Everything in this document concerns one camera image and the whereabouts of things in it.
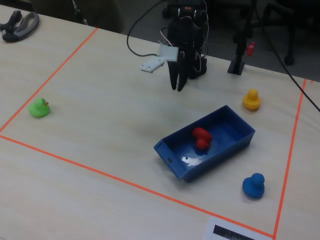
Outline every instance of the red clip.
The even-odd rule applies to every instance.
[[[252,56],[252,54],[254,53],[255,44],[256,43],[254,41],[252,41],[250,43],[250,45],[246,47],[246,51],[247,51],[248,56]]]

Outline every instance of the black stand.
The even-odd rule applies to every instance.
[[[256,9],[257,0],[251,0],[249,7],[249,13],[245,20],[245,26],[241,32],[237,35],[237,47],[235,51],[235,59],[231,61],[228,73],[241,75],[242,70],[244,69],[245,62],[242,61],[242,56],[245,54],[247,49],[247,36],[251,31],[251,21]]]

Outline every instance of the wooden table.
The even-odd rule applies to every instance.
[[[0,22],[12,11],[1,6]],[[199,240],[216,216],[271,238],[317,238],[319,113],[288,76],[232,75],[229,61],[208,57],[207,73],[177,92],[167,66],[139,70],[147,59],[126,36],[40,20],[29,38],[0,41],[0,237]],[[319,83],[296,80],[320,104]],[[251,88],[262,98],[254,113],[242,106]],[[29,115],[36,98],[48,116]],[[195,182],[177,180],[153,146],[224,105],[256,129],[250,146]],[[242,192],[255,172],[265,176],[258,201]]]

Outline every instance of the blue box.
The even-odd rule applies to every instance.
[[[207,130],[213,137],[206,152],[196,148],[192,132],[197,127]],[[166,136],[153,148],[178,179],[189,182],[247,147],[254,134],[255,130],[225,105]]]

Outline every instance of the orange tape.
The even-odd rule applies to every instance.
[[[307,83],[307,79],[304,79],[303,86],[302,86],[303,90],[305,90],[305,88],[306,88],[306,83]],[[285,174],[284,174],[284,180],[283,180],[283,186],[282,186],[282,192],[281,192],[281,197],[280,197],[279,208],[278,208],[278,212],[277,212],[277,215],[276,215],[275,226],[274,226],[274,230],[273,230],[272,238],[274,240],[277,237],[281,211],[282,211],[282,207],[283,207],[283,204],[284,204],[286,187],[287,187],[287,182],[288,182],[289,169],[290,169],[291,158],[292,158],[292,152],[293,152],[294,145],[295,145],[296,132],[297,132],[298,121],[299,121],[300,110],[301,110],[301,105],[302,105],[303,99],[304,99],[304,94],[301,92],[298,108],[296,110],[296,115],[295,115],[295,121],[294,121],[292,137],[291,137],[291,143],[290,143],[290,148],[289,148],[288,161],[286,163],[286,169],[285,169]]]
[[[148,193],[157,195],[157,196],[159,196],[159,197],[162,197],[162,198],[164,198],[164,199],[170,200],[170,201],[175,202],[175,203],[177,203],[177,204],[181,204],[181,205],[183,205],[183,206],[185,206],[185,207],[188,207],[188,208],[191,208],[191,209],[200,211],[200,212],[202,212],[202,213],[205,213],[205,214],[208,214],[208,215],[217,217],[217,218],[219,218],[219,219],[228,221],[228,222],[230,222],[230,223],[236,224],[236,225],[241,226],[241,227],[243,227],[243,228],[252,230],[252,231],[254,231],[254,232],[257,232],[257,233],[259,233],[259,234],[262,234],[262,235],[264,235],[264,236],[267,236],[267,237],[272,238],[272,235],[271,235],[271,234],[266,233],[266,232],[264,232],[264,231],[261,231],[261,230],[259,230],[259,229],[256,229],[256,228],[254,228],[254,227],[251,227],[251,226],[249,226],[249,225],[246,225],[246,224],[243,224],[243,223],[241,223],[241,222],[232,220],[232,219],[227,218],[227,217],[225,217],[225,216],[218,215],[218,214],[213,213],[213,212],[211,212],[211,211],[207,211],[207,210],[205,210],[205,209],[202,209],[202,208],[200,208],[200,207],[191,205],[191,204],[186,203],[186,202],[184,202],[184,201],[180,201],[180,200],[175,199],[175,198],[173,198],[173,197],[164,195],[164,194],[162,194],[162,193],[160,193],[160,192],[151,190],[151,189],[149,189],[149,188],[146,188],[146,187],[144,187],[144,186],[138,185],[138,184],[136,184],[136,183],[133,183],[133,182],[124,180],[124,179],[122,179],[122,178],[120,178],[120,177],[117,177],[117,176],[111,175],[111,174],[109,174],[109,173],[100,171],[100,170],[95,169],[95,168],[93,168],[93,167],[86,166],[86,165],[84,165],[84,164],[81,164],[81,163],[78,163],[78,162],[69,160],[69,159],[64,158],[64,157],[62,157],[62,156],[55,155],[55,154],[53,154],[53,153],[50,153],[50,152],[41,150],[41,149],[36,148],[36,147],[34,147],[34,146],[28,145],[28,144],[26,144],[26,143],[23,143],[23,142],[14,140],[14,139],[12,139],[12,138],[9,138],[9,137],[3,136],[3,135],[0,135],[0,138],[5,139],[5,140],[8,140],[8,141],[13,142],[13,143],[16,143],[16,144],[19,144],[19,145],[21,145],[21,146],[27,147],[27,148],[29,148],[29,149],[35,150],[35,151],[37,151],[37,152],[46,154],[46,155],[48,155],[48,156],[50,156],[50,157],[53,157],[53,158],[62,160],[62,161],[64,161],[64,162],[67,162],[67,163],[76,165],[76,166],[78,166],[78,167],[80,167],[80,168],[84,168],[84,169],[90,170],[90,171],[92,171],[92,172],[95,172],[95,173],[97,173],[97,174],[104,175],[104,176],[106,176],[106,177],[108,177],[108,178],[117,180],[117,181],[122,182],[122,183],[124,183],[124,184],[128,184],[128,185],[130,185],[130,186],[132,186],[132,187],[135,187],[135,188],[141,189],[141,190],[143,190],[143,191],[146,191],[146,192],[148,192]]]
[[[34,94],[18,109],[18,111],[13,114],[12,117],[0,128],[0,132],[2,132],[6,126],[21,112],[22,109],[35,97],[37,93],[59,72],[59,70],[79,51],[79,49],[96,33],[98,28],[96,28],[74,51],[73,53],[58,67],[57,70],[52,73],[52,75],[35,91]]]

